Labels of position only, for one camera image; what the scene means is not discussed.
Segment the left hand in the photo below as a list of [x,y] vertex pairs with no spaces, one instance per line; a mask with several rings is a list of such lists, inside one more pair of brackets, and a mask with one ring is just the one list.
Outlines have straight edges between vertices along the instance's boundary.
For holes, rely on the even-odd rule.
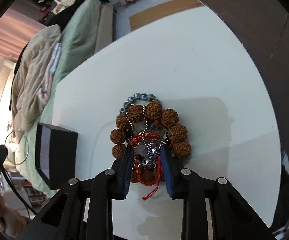
[[9,238],[18,237],[25,227],[27,221],[16,210],[6,206],[4,198],[0,196],[0,231]]

